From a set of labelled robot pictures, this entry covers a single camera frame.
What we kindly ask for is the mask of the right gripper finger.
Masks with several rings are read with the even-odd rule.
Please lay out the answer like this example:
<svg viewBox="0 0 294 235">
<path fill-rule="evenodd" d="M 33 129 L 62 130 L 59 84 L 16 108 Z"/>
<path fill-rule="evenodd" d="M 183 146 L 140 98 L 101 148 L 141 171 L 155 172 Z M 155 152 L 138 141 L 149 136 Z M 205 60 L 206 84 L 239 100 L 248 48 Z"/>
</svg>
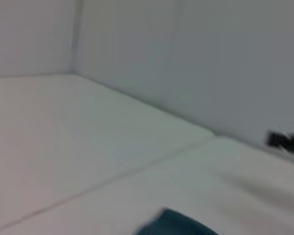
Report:
<svg viewBox="0 0 294 235">
<path fill-rule="evenodd" d="M 294 154 L 294 134 L 285 135 L 278 132 L 268 132 L 266 145 Z"/>
</svg>

